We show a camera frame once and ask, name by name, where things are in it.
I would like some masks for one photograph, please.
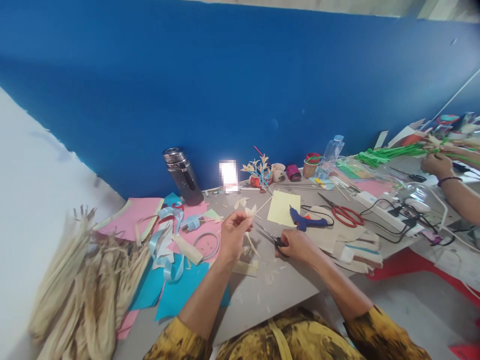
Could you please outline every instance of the blue glue gun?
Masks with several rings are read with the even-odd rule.
[[[303,232],[307,231],[307,227],[326,228],[327,226],[330,226],[325,219],[313,220],[304,218],[292,206],[290,206],[290,216],[295,223],[296,228]]]

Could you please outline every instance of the sleeve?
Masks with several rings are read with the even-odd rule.
[[[212,346],[186,327],[177,317],[160,334],[143,360],[208,360]]]
[[[344,325],[350,340],[368,360],[432,360],[423,348],[414,344],[405,329],[376,305]]]

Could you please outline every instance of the power strip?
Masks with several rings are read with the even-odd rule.
[[[353,194],[352,198],[357,200],[360,204],[365,206],[367,209],[372,207],[374,203],[378,200],[375,196],[370,194],[369,192],[362,191],[357,194]],[[380,218],[385,220],[388,224],[393,226],[395,229],[397,229],[399,232],[401,232],[403,229],[405,229],[405,223],[403,220],[408,219],[408,217],[399,215],[398,217],[395,217],[389,213],[389,210],[393,210],[394,208],[390,205],[388,205],[387,208],[381,208],[379,205],[382,205],[385,207],[386,201],[379,201],[376,203],[374,207],[370,209],[371,212],[374,214],[378,215]],[[414,237],[417,236],[416,234],[421,232],[423,229],[425,229],[422,225],[418,224],[414,227],[408,230],[405,234],[407,237]]]

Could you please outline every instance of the thermos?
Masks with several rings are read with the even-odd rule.
[[[183,150],[179,147],[170,147],[163,152],[163,158],[185,204],[188,206],[200,204],[204,200],[204,195]]]

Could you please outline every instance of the person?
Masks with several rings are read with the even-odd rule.
[[[478,226],[480,225],[480,211],[478,211],[480,195],[455,175],[452,160],[460,160],[462,163],[480,170],[480,153],[456,146],[444,146],[440,148],[439,153],[428,154],[422,160],[420,168],[422,171],[436,176],[450,205],[462,218]]]
[[[217,311],[232,268],[240,258],[244,233],[252,229],[252,221],[245,212],[236,211],[223,222],[217,260],[178,316],[144,356],[145,360],[210,358],[209,338]],[[321,318],[298,308],[276,315],[226,341],[217,360],[431,359],[305,233],[283,230],[281,241],[286,245],[281,248],[284,254],[312,268],[319,281],[325,282],[356,348]]]

